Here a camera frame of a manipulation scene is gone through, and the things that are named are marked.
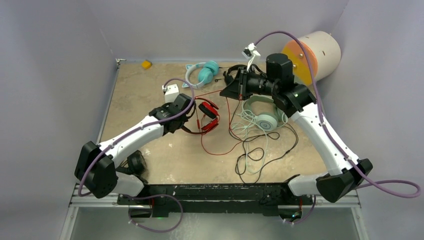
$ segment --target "mint green headphones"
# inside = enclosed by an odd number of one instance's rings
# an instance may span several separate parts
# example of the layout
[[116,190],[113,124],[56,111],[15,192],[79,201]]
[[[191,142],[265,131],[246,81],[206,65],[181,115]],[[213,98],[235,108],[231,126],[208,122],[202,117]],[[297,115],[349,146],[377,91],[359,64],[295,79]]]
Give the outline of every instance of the mint green headphones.
[[[262,102],[272,104],[273,112],[261,112],[256,115],[252,111],[252,103]],[[241,111],[250,111],[257,125],[259,125],[264,131],[273,131],[278,127],[278,123],[286,124],[289,120],[283,111],[277,108],[274,104],[274,100],[267,96],[253,95],[249,99],[245,100],[241,105]]]

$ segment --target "gray floor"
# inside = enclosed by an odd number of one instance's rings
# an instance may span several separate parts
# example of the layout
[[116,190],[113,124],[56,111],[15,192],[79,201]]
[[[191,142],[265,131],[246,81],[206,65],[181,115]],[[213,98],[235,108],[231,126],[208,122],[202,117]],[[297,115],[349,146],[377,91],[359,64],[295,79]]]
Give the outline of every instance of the gray floor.
[[[179,218],[138,219],[155,229],[172,227]],[[72,240],[357,240],[350,208],[314,209],[310,218],[295,226],[283,224],[279,217],[261,214],[186,213],[181,225],[169,233],[149,232],[128,224],[127,208],[80,208]]]

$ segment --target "red headphones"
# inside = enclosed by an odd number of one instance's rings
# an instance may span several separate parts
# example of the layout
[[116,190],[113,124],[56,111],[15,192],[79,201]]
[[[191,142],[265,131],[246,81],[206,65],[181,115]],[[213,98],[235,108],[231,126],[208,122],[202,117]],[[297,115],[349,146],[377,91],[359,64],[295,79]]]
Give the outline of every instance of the red headphones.
[[185,126],[182,126],[182,129],[190,134],[206,134],[218,126],[218,122],[220,121],[220,115],[217,110],[220,108],[212,101],[203,97],[195,97],[194,100],[203,100],[203,102],[198,106],[198,108],[204,114],[203,118],[205,116],[208,116],[212,120],[208,124],[201,127],[200,121],[199,119],[197,119],[197,128],[201,129],[201,132],[193,132]]

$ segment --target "cylinder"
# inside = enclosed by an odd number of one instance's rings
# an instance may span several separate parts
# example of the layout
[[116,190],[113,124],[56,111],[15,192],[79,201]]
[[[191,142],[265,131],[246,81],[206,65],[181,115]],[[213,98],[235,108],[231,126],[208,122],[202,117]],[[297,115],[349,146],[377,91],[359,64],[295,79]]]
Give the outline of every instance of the cylinder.
[[311,85],[308,63],[305,54],[311,60],[312,73],[316,81],[330,75],[339,65],[342,51],[337,41],[324,31],[316,31],[299,38],[306,52],[303,52],[294,41],[289,41],[283,48],[282,53],[287,55],[293,62],[293,74],[300,83]]

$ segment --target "wooden table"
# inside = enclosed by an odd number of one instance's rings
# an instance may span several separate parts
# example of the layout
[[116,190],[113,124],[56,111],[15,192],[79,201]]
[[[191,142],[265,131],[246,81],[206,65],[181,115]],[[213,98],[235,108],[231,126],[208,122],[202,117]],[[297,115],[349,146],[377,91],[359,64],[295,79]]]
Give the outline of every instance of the wooden table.
[[[227,62],[220,64],[221,67],[229,67],[236,63]],[[215,78],[222,78],[221,68]],[[192,83],[197,81],[196,70],[191,74]],[[122,64],[114,88],[110,108],[104,125],[101,141],[115,137],[121,132],[140,122],[149,111],[159,107],[164,102],[164,95],[161,85],[170,78],[184,78],[186,73],[185,63],[154,63],[147,70],[140,64]],[[181,88],[182,82],[172,82],[178,84],[180,92],[190,95],[188,88]],[[223,80],[212,81],[202,89],[196,90],[196,95],[221,90],[225,86]],[[212,132],[203,136],[203,144],[211,153],[225,153],[230,150],[237,141],[229,136],[229,113],[226,98],[213,93],[205,96],[216,103],[219,107],[219,126]],[[238,104],[237,100],[229,99],[231,113]],[[254,103],[255,113],[271,111],[271,106],[266,103]],[[234,122],[240,121],[236,116]],[[299,142],[297,146],[284,158],[267,165],[262,173],[260,183],[283,182],[295,174],[316,174],[326,170],[324,163],[309,141],[308,137],[294,123],[289,123],[296,130]],[[191,119],[186,124],[190,129],[196,130],[196,120]],[[287,128],[279,128],[278,140],[269,139],[268,150],[265,162],[280,157],[293,145],[295,136]],[[260,130],[250,134],[261,134]],[[265,147],[264,137],[249,144],[249,148]],[[143,175],[151,184],[207,184],[207,183],[241,183],[239,176],[235,173],[237,157],[243,153],[241,144],[226,155],[210,155],[201,146],[199,135],[190,135],[182,130],[174,134],[167,134],[156,139],[145,146],[140,151],[147,163],[147,172]],[[254,152],[253,157],[259,156],[259,152]],[[240,169],[244,168],[244,159],[240,161]],[[249,160],[248,165],[252,170],[257,170],[261,162]],[[245,182],[254,182],[258,174],[246,173],[243,175]]]

